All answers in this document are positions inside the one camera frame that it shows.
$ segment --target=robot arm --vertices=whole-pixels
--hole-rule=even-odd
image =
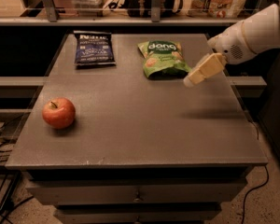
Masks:
[[[268,49],[280,48],[280,2],[264,8],[255,15],[235,23],[222,34],[208,40],[208,45],[217,53],[203,57],[185,77],[184,83],[192,87],[222,71],[226,63],[238,64],[249,61]],[[212,57],[222,55],[221,65]],[[202,73],[197,82],[198,70],[214,72]]]

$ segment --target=speckled floor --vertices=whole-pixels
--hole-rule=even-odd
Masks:
[[[280,164],[274,156],[265,135],[259,131],[259,141],[266,153],[269,164],[269,182],[260,189],[255,189],[249,193],[245,202],[245,224],[280,224]],[[222,212],[213,220],[205,221],[204,224],[240,224],[243,217],[243,203],[245,194],[252,188],[263,184],[267,175],[264,167],[255,168],[247,177],[248,184],[240,194],[230,203],[221,205]],[[25,190],[24,181],[22,181],[13,195],[15,204],[29,197],[30,193]],[[14,224],[61,224],[54,216],[54,207],[43,206],[36,199],[24,203],[9,217],[8,222]]]

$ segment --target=desk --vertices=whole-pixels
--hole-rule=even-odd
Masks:
[[[152,39],[181,42],[190,66],[211,52],[200,34],[113,34],[115,67],[76,69],[76,39],[63,44],[7,163],[63,223],[210,219],[267,163],[223,73],[191,90],[145,77],[137,44]],[[77,108],[62,131],[41,118],[55,96]]]

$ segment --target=chip bag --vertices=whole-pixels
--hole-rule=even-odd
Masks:
[[[144,56],[143,69],[147,77],[152,74],[170,77],[185,77],[190,71],[179,42],[147,41],[138,44]]]

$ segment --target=wooden drawer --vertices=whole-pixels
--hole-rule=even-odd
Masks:
[[[55,212],[64,224],[175,223],[212,219],[220,211],[216,203],[130,204],[65,207]]]
[[[245,186],[245,179],[232,182],[41,181],[27,189],[42,203],[50,205],[113,203],[221,203],[230,201]]]

